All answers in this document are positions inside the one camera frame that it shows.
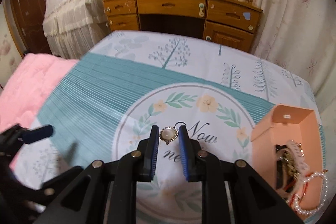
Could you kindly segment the gold leaf hair comb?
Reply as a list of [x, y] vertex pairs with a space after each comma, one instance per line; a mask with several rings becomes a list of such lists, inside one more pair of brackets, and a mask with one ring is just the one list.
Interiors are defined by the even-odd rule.
[[289, 140], [276, 145], [276, 158], [276, 189], [289, 192], [308, 170], [301, 144]]

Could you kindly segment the pink jewelry box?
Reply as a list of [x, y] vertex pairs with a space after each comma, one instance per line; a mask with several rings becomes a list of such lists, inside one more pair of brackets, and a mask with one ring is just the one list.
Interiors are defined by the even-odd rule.
[[[293, 190], [276, 189], [276, 145], [301, 144], [308, 170]], [[319, 125], [314, 110], [276, 105], [251, 133], [252, 166], [300, 220], [319, 212], [327, 198]]]

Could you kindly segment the pink blanket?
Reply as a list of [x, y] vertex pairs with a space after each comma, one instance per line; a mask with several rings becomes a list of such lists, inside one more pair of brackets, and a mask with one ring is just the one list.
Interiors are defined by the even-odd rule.
[[1, 93], [1, 133], [16, 124], [29, 129], [51, 92], [77, 62], [48, 54], [26, 55]]

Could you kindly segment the printed tree bedsheet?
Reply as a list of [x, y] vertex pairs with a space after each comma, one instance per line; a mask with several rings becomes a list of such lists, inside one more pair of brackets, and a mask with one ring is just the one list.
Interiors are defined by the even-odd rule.
[[278, 65], [225, 46], [181, 36], [116, 31], [60, 81], [33, 121], [52, 137], [25, 145], [14, 167], [26, 186], [42, 184], [71, 166], [121, 159], [156, 125], [152, 182], [137, 184], [137, 223], [200, 223], [201, 184], [189, 183], [174, 135], [219, 159], [252, 162], [251, 133], [276, 105], [315, 110], [307, 81]]

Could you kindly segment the white lace furniture cover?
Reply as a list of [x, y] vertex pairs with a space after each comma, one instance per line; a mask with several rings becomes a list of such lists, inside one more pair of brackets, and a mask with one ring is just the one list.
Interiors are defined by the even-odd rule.
[[46, 0], [43, 32], [54, 56], [79, 59], [110, 33], [103, 0]]

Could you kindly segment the brown wooden door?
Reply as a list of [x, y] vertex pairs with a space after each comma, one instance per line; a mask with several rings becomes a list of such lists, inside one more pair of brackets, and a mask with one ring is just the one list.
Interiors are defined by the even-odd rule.
[[50, 46], [43, 31], [46, 0], [10, 0], [10, 5], [26, 51], [50, 54]]

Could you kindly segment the wooden desk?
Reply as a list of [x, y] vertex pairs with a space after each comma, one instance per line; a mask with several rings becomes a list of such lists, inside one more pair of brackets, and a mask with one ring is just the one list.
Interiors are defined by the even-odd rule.
[[104, 0], [112, 31], [188, 36], [249, 52], [262, 10], [239, 0]]

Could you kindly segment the white curtain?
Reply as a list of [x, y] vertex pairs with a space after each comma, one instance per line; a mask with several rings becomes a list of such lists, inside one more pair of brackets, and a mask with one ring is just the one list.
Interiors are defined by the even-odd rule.
[[335, 110], [335, 0], [256, 0], [253, 53], [305, 79], [318, 109]]

